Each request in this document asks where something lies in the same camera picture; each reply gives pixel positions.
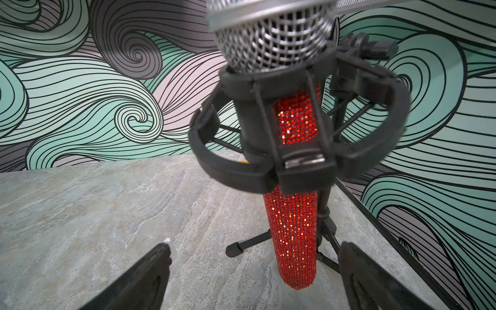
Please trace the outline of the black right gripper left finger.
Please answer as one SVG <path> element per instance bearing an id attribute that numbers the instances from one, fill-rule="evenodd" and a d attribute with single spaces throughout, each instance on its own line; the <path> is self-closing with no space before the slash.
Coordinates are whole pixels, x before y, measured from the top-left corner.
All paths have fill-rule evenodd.
<path id="1" fill-rule="evenodd" d="M 171 250 L 160 243 L 81 310 L 160 309 L 170 275 Z"/>

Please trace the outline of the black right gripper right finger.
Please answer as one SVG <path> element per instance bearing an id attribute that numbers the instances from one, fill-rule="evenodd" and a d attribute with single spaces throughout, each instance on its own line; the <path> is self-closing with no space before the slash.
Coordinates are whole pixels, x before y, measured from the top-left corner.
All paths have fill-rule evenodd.
<path id="1" fill-rule="evenodd" d="M 353 310 L 431 309 L 353 243 L 342 243 L 338 264 L 348 304 Z"/>

